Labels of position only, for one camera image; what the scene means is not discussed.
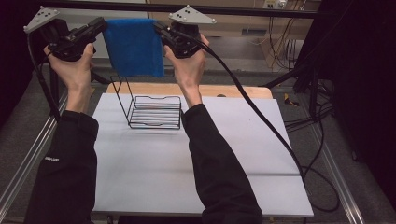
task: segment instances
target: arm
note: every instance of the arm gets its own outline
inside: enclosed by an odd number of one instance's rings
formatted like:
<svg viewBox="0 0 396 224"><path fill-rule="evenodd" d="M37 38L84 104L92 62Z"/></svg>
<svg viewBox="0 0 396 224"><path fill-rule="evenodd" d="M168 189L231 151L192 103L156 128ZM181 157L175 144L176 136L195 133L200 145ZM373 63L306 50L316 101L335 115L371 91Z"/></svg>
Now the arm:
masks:
<svg viewBox="0 0 396 224"><path fill-rule="evenodd" d="M52 68L68 89L67 107L39 165L26 224L91 223L97 164L93 145L98 123L85 113L91 96L92 55L92 45L88 45L75 63L49 56Z"/></svg>
<svg viewBox="0 0 396 224"><path fill-rule="evenodd" d="M205 68L205 52L189 59L176 59L165 47L173 63L177 84L189 110L182 116L190 138L195 186L205 206L204 223L262 223L262 210L238 159L202 104L199 83Z"/></svg>

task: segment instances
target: black sleeve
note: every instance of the black sleeve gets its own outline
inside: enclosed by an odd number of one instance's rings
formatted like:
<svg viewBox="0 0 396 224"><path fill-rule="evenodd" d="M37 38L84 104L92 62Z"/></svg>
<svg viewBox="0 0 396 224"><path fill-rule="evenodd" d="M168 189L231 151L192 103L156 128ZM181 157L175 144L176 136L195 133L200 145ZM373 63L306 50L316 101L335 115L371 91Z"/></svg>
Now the black sleeve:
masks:
<svg viewBox="0 0 396 224"><path fill-rule="evenodd" d="M195 186L205 211L203 222L262 223L262 210L241 164L204 105L182 116L190 138Z"/></svg>
<svg viewBox="0 0 396 224"><path fill-rule="evenodd" d="M91 223L97 166L93 145L98 127L88 115L64 111L38 168L25 224Z"/></svg>

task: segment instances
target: black wire rack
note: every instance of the black wire rack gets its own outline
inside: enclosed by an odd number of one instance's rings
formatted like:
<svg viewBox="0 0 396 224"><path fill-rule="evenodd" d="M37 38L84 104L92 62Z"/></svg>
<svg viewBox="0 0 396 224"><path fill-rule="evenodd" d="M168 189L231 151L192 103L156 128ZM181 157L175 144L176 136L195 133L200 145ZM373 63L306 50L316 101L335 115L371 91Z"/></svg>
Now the black wire rack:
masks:
<svg viewBox="0 0 396 224"><path fill-rule="evenodd" d="M134 96L127 77L110 77L122 111L132 129L180 129L181 100L179 96ZM120 96L121 86L128 88L130 100Z"/></svg>

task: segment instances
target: blue cloth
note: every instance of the blue cloth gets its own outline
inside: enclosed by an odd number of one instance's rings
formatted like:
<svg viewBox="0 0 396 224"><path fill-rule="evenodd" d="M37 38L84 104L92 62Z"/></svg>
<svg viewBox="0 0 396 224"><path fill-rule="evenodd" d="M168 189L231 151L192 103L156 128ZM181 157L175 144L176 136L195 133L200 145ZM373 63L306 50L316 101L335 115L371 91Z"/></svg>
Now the blue cloth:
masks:
<svg viewBox="0 0 396 224"><path fill-rule="evenodd" d="M111 66L120 77L163 77L163 44L152 19L107 20L103 32Z"/></svg>

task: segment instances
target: white tabletop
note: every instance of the white tabletop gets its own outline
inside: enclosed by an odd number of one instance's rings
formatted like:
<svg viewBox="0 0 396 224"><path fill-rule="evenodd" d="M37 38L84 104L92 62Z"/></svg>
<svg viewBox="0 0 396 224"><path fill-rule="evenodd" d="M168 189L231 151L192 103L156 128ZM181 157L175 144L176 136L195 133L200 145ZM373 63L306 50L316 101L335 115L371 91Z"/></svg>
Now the white tabletop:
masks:
<svg viewBox="0 0 396 224"><path fill-rule="evenodd" d="M129 103L131 96L121 94ZM204 97L206 108L247 173L265 216L313 216L289 152L244 99ZM289 142L276 100L253 99ZM187 105L181 97L182 109ZM95 212L195 215L204 207L195 191L188 137L180 130L134 130L114 93L93 115L100 128Z"/></svg>

